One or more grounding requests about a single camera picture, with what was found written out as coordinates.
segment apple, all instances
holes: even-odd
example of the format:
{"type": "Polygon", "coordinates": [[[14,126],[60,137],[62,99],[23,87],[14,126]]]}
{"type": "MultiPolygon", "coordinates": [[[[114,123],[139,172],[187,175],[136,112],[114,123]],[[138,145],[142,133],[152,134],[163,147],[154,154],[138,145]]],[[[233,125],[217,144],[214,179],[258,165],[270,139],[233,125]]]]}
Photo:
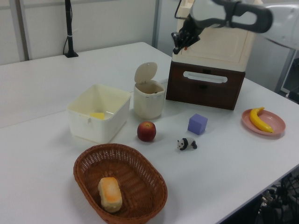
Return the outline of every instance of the apple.
{"type": "Polygon", "coordinates": [[[156,126],[153,122],[144,121],[137,128],[137,136],[141,141],[152,141],[156,136],[156,126]]]}

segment brown woven basket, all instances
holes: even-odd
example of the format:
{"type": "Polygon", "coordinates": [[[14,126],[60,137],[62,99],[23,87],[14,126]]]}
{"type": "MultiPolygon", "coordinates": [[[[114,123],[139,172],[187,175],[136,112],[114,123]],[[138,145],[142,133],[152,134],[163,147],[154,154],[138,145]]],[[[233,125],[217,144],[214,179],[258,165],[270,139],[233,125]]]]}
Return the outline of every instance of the brown woven basket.
{"type": "Polygon", "coordinates": [[[163,177],[137,150],[121,144],[103,144],[83,152],[74,165],[74,176],[98,215],[109,224],[143,224],[165,205],[163,177]],[[98,184],[114,177],[121,189],[122,207],[110,214],[102,209],[98,184]]]}

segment white wall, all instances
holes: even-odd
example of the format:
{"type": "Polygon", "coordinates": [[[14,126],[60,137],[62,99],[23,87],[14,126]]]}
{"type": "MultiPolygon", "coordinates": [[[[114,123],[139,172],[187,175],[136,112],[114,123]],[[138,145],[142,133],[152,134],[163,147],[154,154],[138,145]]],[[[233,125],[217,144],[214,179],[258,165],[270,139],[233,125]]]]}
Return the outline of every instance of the white wall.
{"type": "MultiPolygon", "coordinates": [[[[71,0],[76,52],[146,42],[152,45],[156,0],[71,0]]],[[[23,0],[30,59],[61,55],[64,0],[23,0]]]]}
{"type": "MultiPolygon", "coordinates": [[[[282,0],[264,0],[263,2],[274,3],[282,2],[282,0]]],[[[174,18],[174,14],[178,3],[179,0],[161,0],[159,4],[158,22],[160,23],[156,46],[170,56],[173,49],[171,33],[177,29],[177,19],[174,18]]],[[[289,49],[257,36],[247,64],[246,78],[274,91],[289,52],[289,49]]]]}
{"type": "Polygon", "coordinates": [[[0,65],[23,60],[17,18],[14,21],[12,16],[15,10],[9,0],[0,1],[0,65]]]}

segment panda figurine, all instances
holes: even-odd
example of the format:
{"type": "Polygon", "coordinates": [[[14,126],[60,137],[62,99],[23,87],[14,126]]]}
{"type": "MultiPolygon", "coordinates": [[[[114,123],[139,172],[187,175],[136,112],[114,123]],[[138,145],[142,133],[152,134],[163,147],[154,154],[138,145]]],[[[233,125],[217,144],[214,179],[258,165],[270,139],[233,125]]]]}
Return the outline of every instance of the panda figurine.
{"type": "Polygon", "coordinates": [[[181,141],[178,140],[178,149],[183,151],[187,147],[197,148],[196,142],[193,138],[182,138],[181,141]]]}

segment yellow banana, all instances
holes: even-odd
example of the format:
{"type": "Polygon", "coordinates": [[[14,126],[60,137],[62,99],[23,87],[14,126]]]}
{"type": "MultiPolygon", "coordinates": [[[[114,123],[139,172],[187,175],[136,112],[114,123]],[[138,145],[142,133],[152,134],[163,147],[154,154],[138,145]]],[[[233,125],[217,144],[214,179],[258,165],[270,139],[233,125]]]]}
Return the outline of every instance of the yellow banana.
{"type": "Polygon", "coordinates": [[[273,129],[270,125],[266,124],[264,121],[262,121],[258,114],[260,111],[262,111],[263,109],[265,109],[264,107],[260,107],[260,108],[254,108],[250,111],[250,115],[249,118],[251,120],[251,122],[260,130],[262,130],[263,132],[271,132],[273,133],[273,129]]]}

